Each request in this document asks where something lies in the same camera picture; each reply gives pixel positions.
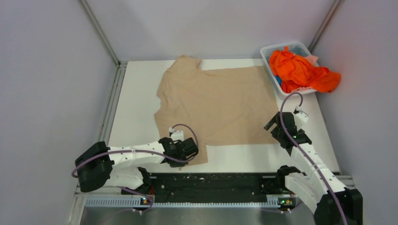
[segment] orange cloth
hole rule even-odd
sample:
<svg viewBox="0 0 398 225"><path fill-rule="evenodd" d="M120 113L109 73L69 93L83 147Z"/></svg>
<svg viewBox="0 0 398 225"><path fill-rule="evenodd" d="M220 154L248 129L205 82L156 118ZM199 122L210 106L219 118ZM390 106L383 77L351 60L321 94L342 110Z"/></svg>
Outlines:
<svg viewBox="0 0 398 225"><path fill-rule="evenodd" d="M302 56L276 50L269 59L274 75L282 80L282 90L290 93L300 87L312 87L320 92L332 92L339 84L341 75L326 67L315 67Z"/></svg>

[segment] gray wall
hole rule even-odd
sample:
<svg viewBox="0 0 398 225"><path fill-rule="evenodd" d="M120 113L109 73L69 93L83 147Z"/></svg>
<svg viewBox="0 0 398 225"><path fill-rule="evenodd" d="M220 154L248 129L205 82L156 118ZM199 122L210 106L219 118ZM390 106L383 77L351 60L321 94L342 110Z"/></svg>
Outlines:
<svg viewBox="0 0 398 225"><path fill-rule="evenodd" d="M333 0L88 0L120 60L260 58L310 44Z"/></svg>
<svg viewBox="0 0 398 225"><path fill-rule="evenodd" d="M115 66L77 0L0 5L0 224L64 224Z"/></svg>
<svg viewBox="0 0 398 225"><path fill-rule="evenodd" d="M314 54L342 74L318 100L340 163L364 196L369 224L396 224L398 2L345 1Z"/></svg>

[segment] white tabletop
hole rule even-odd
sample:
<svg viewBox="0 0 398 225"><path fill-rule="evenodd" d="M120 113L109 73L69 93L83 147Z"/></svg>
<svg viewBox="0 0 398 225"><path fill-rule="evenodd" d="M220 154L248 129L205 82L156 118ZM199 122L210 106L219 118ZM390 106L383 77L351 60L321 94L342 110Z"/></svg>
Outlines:
<svg viewBox="0 0 398 225"><path fill-rule="evenodd" d="M163 73L174 60L131 61L127 65L122 90L109 139L110 146L132 146L159 139L153 114L160 107L156 96ZM262 66L262 59L203 60L202 69ZM280 107L283 99L276 95ZM292 111L299 98L292 97L285 111ZM324 163L339 172L336 157L314 93L304 95L302 109L309 115L303 126ZM274 173L282 165L296 165L278 144L207 146L208 163L186 166L182 170L168 164L144 165L152 173Z"/></svg>

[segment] robotic arm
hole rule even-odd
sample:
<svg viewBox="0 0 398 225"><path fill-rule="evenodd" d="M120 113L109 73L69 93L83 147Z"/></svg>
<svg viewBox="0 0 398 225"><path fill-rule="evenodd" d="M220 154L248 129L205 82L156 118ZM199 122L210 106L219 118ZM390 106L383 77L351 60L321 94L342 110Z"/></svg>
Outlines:
<svg viewBox="0 0 398 225"><path fill-rule="evenodd" d="M140 166L168 163L181 167L199 152L192 138L184 140L182 130L171 131L170 138L137 146L108 147L105 142L97 142L76 159L72 176L78 177L82 192L104 186L147 188L151 182L149 173Z"/></svg>
<svg viewBox="0 0 398 225"><path fill-rule="evenodd" d="M339 213L339 206L344 212L347 224L362 225L362 195L357 189L350 190L339 181L317 155L311 140L301 129L308 119L308 115L297 106L293 113L278 112L264 127L269 130L276 124L271 131L272 136L302 170L282 166L276 176L279 188L294 192L311 210L317 225L341 224L343 219ZM281 120L296 143L286 134Z"/></svg>

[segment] purple cable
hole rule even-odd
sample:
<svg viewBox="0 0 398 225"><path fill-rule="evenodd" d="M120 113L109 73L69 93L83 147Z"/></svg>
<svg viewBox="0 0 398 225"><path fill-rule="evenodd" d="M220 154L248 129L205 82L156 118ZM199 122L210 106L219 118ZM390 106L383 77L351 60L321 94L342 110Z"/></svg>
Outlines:
<svg viewBox="0 0 398 225"><path fill-rule="evenodd" d="M308 161L310 161L310 163L314 166L315 170L317 170L317 172L319 173L319 175L320 175L322 181L325 183L326 187L328 188L330 194L331 194L332 197L333 197L333 200L334 200L335 203L336 203L336 206L337 206L337 208L338 208L338 211L340 212L340 215L341 215L341 219L343 220L343 224L344 224L344 225L348 225L347 219L345 218L345 215L344 215L343 208L341 207L341 204L340 204L339 200L337 199L336 194L333 192L332 187L330 186L330 184L329 184L328 181L326 180L326 178L325 178L325 176L323 175L323 173L319 170L319 167L318 167L318 166L315 164L315 162L311 159L311 157L306 153L306 151L304 151L304 149L302 149L302 148L300 147L300 145L299 145L299 144L294 140L294 138L289 134L289 132L288 132L286 126L285 126L285 123L283 122L283 107L285 106L285 103L286 103L287 99L289 99L292 95L300 95L301 101L300 101L299 106L301 106L301 104L303 104L303 95L302 95L301 93L299 93L299 92L293 92L293 93L289 94L288 96L286 96L286 98L285 98L285 99L283 100L283 102L282 102L281 111L280 111L280 117L281 117L282 128L283 128L283 130L285 131L286 135L289 137L289 139L293 142L293 144L301 151L301 153L304 154L304 156L308 159Z"/></svg>
<svg viewBox="0 0 398 225"><path fill-rule="evenodd" d="M78 171L80 168L82 168L87 163L89 163L95 159L98 159L99 157L111 155L111 154L117 154L117 153L127 153L127 152L131 152L131 150L118 150L118 151L104 152L104 153L98 154L96 156L93 156L93 157L89 158L88 160L80 163L78 166L76 166L76 168L72 171L72 177L78 178L78 176L75 175L76 171Z"/></svg>
<svg viewBox="0 0 398 225"><path fill-rule="evenodd" d="M178 162L178 163L188 163L189 161L191 161L194 158L194 157L192 157L192 158L190 158L188 160L179 160L179 159L176 159L176 158L173 158L173 157L170 157L170 156L166 156L165 154L158 153L156 151L142 150L142 149L136 149L135 151L136 152L142 152L142 153L154 154L154 155L158 155L158 156L163 156L165 158L168 158L168 159L173 160L173 161Z"/></svg>
<svg viewBox="0 0 398 225"><path fill-rule="evenodd" d="M183 127L186 127L186 128L188 128L191 132L192 132L192 134L193 134L193 137L195 138L195 142L196 142L196 145L198 146L198 148L199 148L199 142L198 142L198 137L196 136L196 134L195 134L195 132L193 132L193 130L192 130L192 128L190 128L188 125L186 125L186 124L183 124L183 123L177 123L177 124L175 124L174 126L172 126L171 128L175 128L175 127L178 127L178 126L183 126Z"/></svg>
<svg viewBox="0 0 398 225"><path fill-rule="evenodd" d="M199 148L198 137L196 136L195 132L193 132L192 128L190 126L186 125L186 124L183 124L183 123L177 123L174 126L172 126L171 128L174 129L175 127L178 127L178 126L186 127L186 128L188 128L191 131L191 133L193 134L193 137L195 138L196 146ZM192 157L192 158L190 158L188 160L180 160L180 161L176 161L176 162L178 162L178 163L188 163L188 162L191 162L195 157L196 156L194 156L194 157Z"/></svg>

